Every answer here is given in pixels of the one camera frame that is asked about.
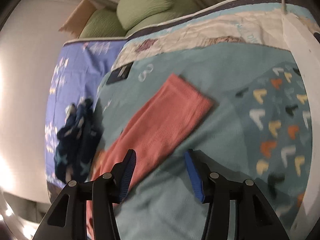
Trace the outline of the pink knit sweater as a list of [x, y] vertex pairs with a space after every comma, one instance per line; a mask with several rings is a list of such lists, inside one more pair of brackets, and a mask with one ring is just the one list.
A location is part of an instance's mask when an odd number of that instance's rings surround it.
[[213, 107], [214, 100], [175, 74], [130, 119], [119, 137], [93, 165], [93, 178], [136, 152], [129, 196], [114, 205], [122, 239], [186, 239], [190, 194], [179, 175], [182, 157], [174, 150]]

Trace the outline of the navy star fleece garment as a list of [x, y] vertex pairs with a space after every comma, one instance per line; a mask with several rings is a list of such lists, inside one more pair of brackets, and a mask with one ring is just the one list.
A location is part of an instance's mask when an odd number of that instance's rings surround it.
[[65, 125], [56, 134], [58, 145], [54, 154], [55, 176], [66, 184], [71, 180], [87, 180], [101, 139], [101, 130], [94, 123], [93, 100], [84, 98], [78, 105], [70, 104]]

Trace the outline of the teal patterned quilt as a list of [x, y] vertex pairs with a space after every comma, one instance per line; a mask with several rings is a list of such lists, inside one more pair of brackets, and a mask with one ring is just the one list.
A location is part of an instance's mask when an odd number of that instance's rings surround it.
[[[285, 0], [309, 31], [319, 32], [300, 0]], [[174, 150], [192, 149], [228, 180], [252, 179], [289, 239], [310, 174], [312, 124], [300, 70], [283, 36], [281, 0], [230, 0], [174, 22], [136, 32], [112, 70], [133, 62], [127, 79], [98, 87], [95, 114], [103, 129], [99, 154], [130, 119], [177, 75], [214, 100], [213, 107]], [[190, 194], [186, 239], [200, 239], [208, 205]]]

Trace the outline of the black remote control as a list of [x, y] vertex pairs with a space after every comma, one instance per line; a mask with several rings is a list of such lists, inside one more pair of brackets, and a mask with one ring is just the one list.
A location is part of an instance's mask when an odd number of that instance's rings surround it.
[[133, 62], [130, 62], [112, 71], [106, 81], [106, 85], [111, 85], [113, 83], [120, 82], [127, 79], [132, 65], [133, 65]]

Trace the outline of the purple tree print sheet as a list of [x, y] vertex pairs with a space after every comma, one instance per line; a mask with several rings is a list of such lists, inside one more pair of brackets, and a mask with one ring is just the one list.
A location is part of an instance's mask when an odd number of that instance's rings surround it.
[[122, 50], [124, 40], [80, 40], [63, 45], [55, 66], [47, 101], [44, 127], [46, 181], [59, 188], [64, 183], [54, 172], [56, 134], [65, 124], [67, 108], [97, 96], [98, 86]]

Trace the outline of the green pillow far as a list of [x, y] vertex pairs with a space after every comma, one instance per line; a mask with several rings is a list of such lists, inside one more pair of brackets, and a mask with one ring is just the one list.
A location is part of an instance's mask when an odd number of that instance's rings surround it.
[[116, 12], [104, 8], [92, 14], [79, 38], [124, 37], [125, 34]]

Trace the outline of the green pillow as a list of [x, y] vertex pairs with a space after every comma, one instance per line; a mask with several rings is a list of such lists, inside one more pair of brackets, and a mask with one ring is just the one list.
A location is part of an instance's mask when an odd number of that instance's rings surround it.
[[117, 17], [123, 29], [130, 30], [147, 17], [170, 9], [172, 3], [173, 0], [120, 0]]
[[104, 8], [92, 14], [79, 38], [124, 37], [125, 34], [116, 12]]

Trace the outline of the green pillow near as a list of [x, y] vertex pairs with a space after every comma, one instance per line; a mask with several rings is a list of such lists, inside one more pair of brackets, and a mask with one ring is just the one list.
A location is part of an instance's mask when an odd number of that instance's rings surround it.
[[130, 30], [147, 17], [170, 9], [172, 3], [173, 0], [120, 0], [117, 17], [123, 29]]

